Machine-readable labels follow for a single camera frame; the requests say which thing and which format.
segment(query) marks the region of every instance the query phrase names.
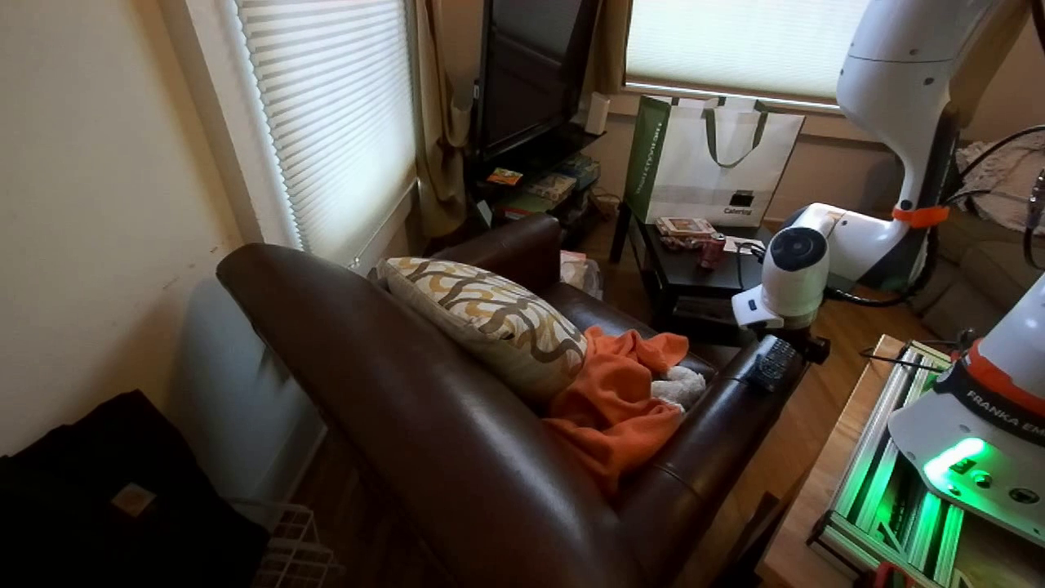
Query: window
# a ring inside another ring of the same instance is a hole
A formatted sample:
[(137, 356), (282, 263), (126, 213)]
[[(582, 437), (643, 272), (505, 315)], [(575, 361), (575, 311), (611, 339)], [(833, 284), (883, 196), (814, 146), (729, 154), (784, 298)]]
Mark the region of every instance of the window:
[(633, 0), (627, 84), (833, 106), (869, 0)]
[(368, 265), (414, 186), (409, 0), (188, 0), (258, 239)]

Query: white bag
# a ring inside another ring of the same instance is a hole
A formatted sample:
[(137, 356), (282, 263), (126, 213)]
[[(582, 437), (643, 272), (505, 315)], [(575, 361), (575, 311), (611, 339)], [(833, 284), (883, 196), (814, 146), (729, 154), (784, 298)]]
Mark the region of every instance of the white bag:
[(801, 127), (802, 115), (772, 115), (744, 99), (670, 106), (663, 134), (652, 134), (663, 144), (643, 222), (670, 216), (758, 229)]

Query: green glowing light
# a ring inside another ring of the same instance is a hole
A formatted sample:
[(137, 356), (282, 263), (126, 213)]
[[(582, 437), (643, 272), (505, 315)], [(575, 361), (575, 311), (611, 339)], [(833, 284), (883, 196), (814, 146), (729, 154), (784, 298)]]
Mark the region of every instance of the green glowing light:
[(983, 437), (965, 437), (944, 453), (930, 458), (924, 463), (924, 474), (934, 487), (950, 491), (946, 474), (965, 460), (978, 460), (983, 452), (985, 452)]

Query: brown leather armchair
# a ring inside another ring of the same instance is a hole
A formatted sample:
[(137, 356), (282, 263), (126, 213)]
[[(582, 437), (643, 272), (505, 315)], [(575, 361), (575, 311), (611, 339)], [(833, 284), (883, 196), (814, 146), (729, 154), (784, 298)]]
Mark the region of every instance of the brown leather armchair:
[[(558, 284), (556, 218), (513, 222), (439, 257), (500, 272), (579, 326), (649, 333)], [(603, 499), (543, 417), (377, 282), (274, 246), (233, 253), (218, 282), (316, 401), (366, 487), (351, 502), (380, 524), (355, 528), (366, 568), (347, 562), (355, 581), (670, 584), (808, 367), (774, 337), (744, 347), (726, 373), (693, 354), (709, 393), (624, 492)], [(366, 549), (389, 533), (392, 549)]]

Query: shopping bag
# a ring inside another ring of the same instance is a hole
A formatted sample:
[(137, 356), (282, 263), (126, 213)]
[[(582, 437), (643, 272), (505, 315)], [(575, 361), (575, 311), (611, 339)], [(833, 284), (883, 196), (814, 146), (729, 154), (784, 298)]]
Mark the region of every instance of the shopping bag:
[(750, 99), (643, 99), (627, 174), (631, 213), (758, 229), (793, 154), (802, 115)]

